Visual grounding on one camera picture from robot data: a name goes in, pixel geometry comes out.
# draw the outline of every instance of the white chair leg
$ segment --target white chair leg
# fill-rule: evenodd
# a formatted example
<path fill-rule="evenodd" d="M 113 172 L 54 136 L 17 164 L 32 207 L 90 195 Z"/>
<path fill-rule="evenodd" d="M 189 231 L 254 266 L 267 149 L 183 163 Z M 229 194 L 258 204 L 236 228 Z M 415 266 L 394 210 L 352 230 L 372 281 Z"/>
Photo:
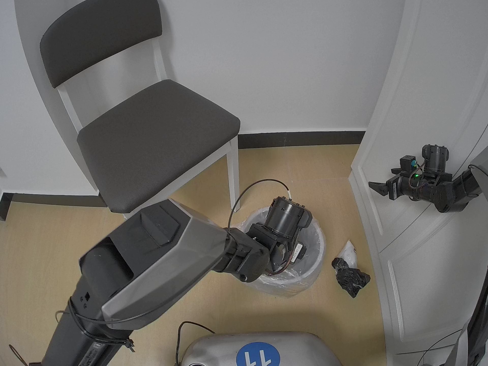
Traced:
<path fill-rule="evenodd" d="M 230 207 L 233 208 L 236 199 L 239 197 L 239 149 L 237 147 L 237 137 L 229 141 L 230 152 L 227 152 L 227 172 L 229 174 Z M 241 208 L 238 203 L 235 211 Z"/>

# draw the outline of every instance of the blue round sticker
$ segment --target blue round sticker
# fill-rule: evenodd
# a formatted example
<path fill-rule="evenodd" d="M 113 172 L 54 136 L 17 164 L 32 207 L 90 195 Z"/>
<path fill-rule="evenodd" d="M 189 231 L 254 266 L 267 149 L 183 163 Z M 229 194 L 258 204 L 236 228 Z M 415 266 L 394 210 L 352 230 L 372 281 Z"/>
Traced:
<path fill-rule="evenodd" d="M 237 353 L 237 366 L 279 366 L 280 353 L 271 344 L 249 343 Z"/>

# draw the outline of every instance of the wooden floor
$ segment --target wooden floor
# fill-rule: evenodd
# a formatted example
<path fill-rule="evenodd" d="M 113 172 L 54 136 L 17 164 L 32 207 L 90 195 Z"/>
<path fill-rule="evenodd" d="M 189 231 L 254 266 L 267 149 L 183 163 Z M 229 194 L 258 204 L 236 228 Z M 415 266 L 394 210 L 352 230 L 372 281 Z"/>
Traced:
<path fill-rule="evenodd" d="M 296 330 L 321 337 L 344 366 L 386 364 L 378 290 L 363 227 L 347 177 L 357 145 L 244 149 L 239 152 L 241 190 L 261 178 L 290 187 L 326 235 L 326 258 L 312 288 L 282 299 L 241 284 L 228 274 L 209 273 L 180 302 L 149 326 L 132 334 L 136 352 L 123 347 L 111 365 L 174 365 L 177 327 L 192 320 L 217 333 Z M 234 223 L 285 195 L 266 182 L 243 197 Z M 220 159 L 177 191 L 174 199 L 224 226 L 229 216 L 225 159 Z M 17 366 L 8 344 L 27 362 L 40 362 L 80 276 L 78 259 L 123 222 L 106 208 L 12 203 L 0 223 L 0 363 Z M 350 239 L 359 269 L 371 282 L 352 299 L 336 282 L 330 262 Z M 205 335 L 186 326 L 181 348 Z"/>

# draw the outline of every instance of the trash can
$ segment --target trash can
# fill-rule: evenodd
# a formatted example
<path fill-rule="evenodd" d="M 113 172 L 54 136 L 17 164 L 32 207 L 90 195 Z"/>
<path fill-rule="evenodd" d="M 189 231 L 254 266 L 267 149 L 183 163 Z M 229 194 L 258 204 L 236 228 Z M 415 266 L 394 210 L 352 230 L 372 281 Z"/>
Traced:
<path fill-rule="evenodd" d="M 268 211 L 269 207 L 259 209 L 235 227 L 242 232 L 247 232 L 253 223 L 264 223 Z M 301 260 L 288 266 L 281 274 L 272 277 L 264 274 L 247 285 L 265 293 L 286 298 L 293 297 L 311 287 L 320 274 L 326 254 L 326 240 L 315 218 L 308 228 L 300 231 L 298 240 L 307 247 Z"/>

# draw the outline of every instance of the crumpled black plastic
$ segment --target crumpled black plastic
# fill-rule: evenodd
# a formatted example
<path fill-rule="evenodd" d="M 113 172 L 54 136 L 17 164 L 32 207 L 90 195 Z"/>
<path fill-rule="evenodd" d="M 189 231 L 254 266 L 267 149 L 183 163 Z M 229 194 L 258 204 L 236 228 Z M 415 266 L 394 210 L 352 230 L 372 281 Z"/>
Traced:
<path fill-rule="evenodd" d="M 368 274 L 357 268 L 349 268 L 343 258 L 335 258 L 332 261 L 332 266 L 337 271 L 337 282 L 352 298 L 356 298 L 359 290 L 366 286 L 371 279 Z"/>

